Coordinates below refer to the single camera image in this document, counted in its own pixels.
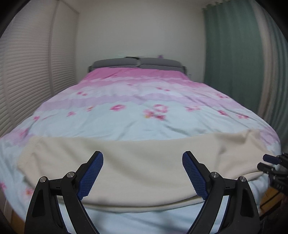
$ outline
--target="pink flower pattern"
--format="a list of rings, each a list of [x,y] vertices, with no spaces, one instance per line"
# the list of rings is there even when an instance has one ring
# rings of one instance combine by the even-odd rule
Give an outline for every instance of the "pink flower pattern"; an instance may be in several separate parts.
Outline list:
[[[165,119],[165,115],[156,115],[155,118],[159,119],[159,120],[164,120]]]
[[[27,196],[32,196],[33,193],[34,193],[34,190],[33,190],[33,189],[31,189],[31,188],[26,188],[26,189],[25,189],[25,195],[27,195]]]
[[[40,119],[40,116],[35,116],[35,117],[33,118],[33,120],[35,120],[35,121],[37,121],[38,119]]]
[[[110,108],[110,110],[113,110],[113,111],[120,111],[120,110],[123,110],[123,109],[125,109],[125,108],[126,108],[125,105],[118,104],[118,105],[112,106],[112,107]]]
[[[248,115],[243,115],[243,114],[237,114],[239,119],[249,119]]]
[[[229,116],[225,111],[218,110],[218,112],[220,113],[220,115]]]
[[[269,146],[275,142],[280,143],[280,140],[279,140],[277,133],[270,126],[264,128],[264,129],[261,129],[260,135],[261,135],[261,139],[265,143],[265,145]]]
[[[156,105],[154,105],[154,108],[157,112],[161,112],[161,113],[167,113],[168,112],[168,106],[165,106],[162,104],[156,104]]]
[[[166,91],[166,92],[169,92],[170,91],[170,89],[167,89],[167,88],[162,88],[162,87],[156,87],[156,89],[158,89],[158,90],[164,90],[164,91]]]
[[[156,110],[156,112],[160,112],[160,113],[167,113],[168,112],[168,106],[162,105],[162,104],[156,104],[153,106],[154,109]],[[161,114],[156,114],[156,112],[146,109],[143,111],[144,112],[144,117],[145,118],[156,118],[158,120],[164,120],[165,119],[165,115],[161,115]]]
[[[144,115],[145,115],[145,118],[146,118],[146,119],[151,118],[151,117],[154,116],[154,112],[151,111],[151,110],[146,109],[146,110],[144,110],[143,112],[144,112]]]
[[[67,117],[73,116],[73,115],[76,115],[76,113],[75,113],[74,111],[70,111],[70,112],[67,114]]]
[[[6,185],[2,182],[0,182],[0,188],[3,190],[7,189]]]
[[[198,107],[198,106],[192,106],[192,107],[185,106],[185,108],[189,112],[194,111],[194,110],[201,110],[200,107]]]
[[[220,93],[216,93],[216,96],[218,96],[219,98],[229,98],[228,96]]]
[[[94,108],[94,106],[88,107],[87,112],[90,112],[93,108]]]
[[[23,131],[20,132],[20,137],[25,137],[28,134],[29,128],[24,129]]]

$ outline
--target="bedsheet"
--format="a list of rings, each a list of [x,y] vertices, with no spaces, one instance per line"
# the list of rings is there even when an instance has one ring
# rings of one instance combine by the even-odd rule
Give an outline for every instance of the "bedsheet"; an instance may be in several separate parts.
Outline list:
[[[259,129],[267,149],[280,154],[279,138],[264,120],[215,89],[192,82],[181,72],[99,68],[79,84],[44,102],[32,116],[0,139],[0,185],[12,208],[25,219],[33,188],[26,183],[16,164],[34,135],[146,140],[212,132],[236,133],[246,129]],[[252,183],[253,194],[259,202],[268,186],[267,177],[261,176]],[[92,216],[99,214],[89,212]],[[126,214],[117,215],[123,219],[127,217]],[[144,226],[154,225],[149,219],[141,223],[139,233],[147,233]],[[162,222],[155,225],[158,225],[157,230],[168,233]]]

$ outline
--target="blue gripper pad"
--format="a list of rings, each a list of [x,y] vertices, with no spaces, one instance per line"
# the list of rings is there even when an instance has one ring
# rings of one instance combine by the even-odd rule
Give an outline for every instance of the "blue gripper pad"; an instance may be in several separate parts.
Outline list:
[[[263,156],[263,160],[264,160],[265,162],[272,163],[272,164],[275,164],[275,165],[277,165],[277,164],[280,163],[280,158],[274,157],[274,156],[269,155],[269,154],[265,154],[265,155]]]
[[[206,181],[186,152],[182,156],[182,163],[197,195],[206,200],[208,197]]]
[[[77,196],[80,200],[82,200],[83,197],[88,196],[102,166],[103,154],[99,152],[79,182],[79,190]]]

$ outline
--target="wooden floor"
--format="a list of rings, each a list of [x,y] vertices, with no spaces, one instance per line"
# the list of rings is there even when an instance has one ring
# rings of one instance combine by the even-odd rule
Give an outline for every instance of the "wooden floor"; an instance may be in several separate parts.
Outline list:
[[[276,189],[269,188],[261,200],[260,216],[272,209],[283,198],[283,194]],[[24,221],[13,211],[11,217],[11,227],[18,234],[24,234]]]

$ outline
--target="white wall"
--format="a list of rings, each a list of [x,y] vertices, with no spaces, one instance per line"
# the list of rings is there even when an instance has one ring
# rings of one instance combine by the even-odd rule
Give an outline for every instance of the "white wall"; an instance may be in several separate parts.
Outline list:
[[[90,0],[61,0],[65,2],[67,5],[69,5],[74,10],[80,12],[82,9],[83,4],[86,4],[90,2]]]
[[[81,80],[94,61],[124,56],[180,61],[202,82],[205,63],[201,7],[182,0],[90,0],[80,10],[76,73]]]

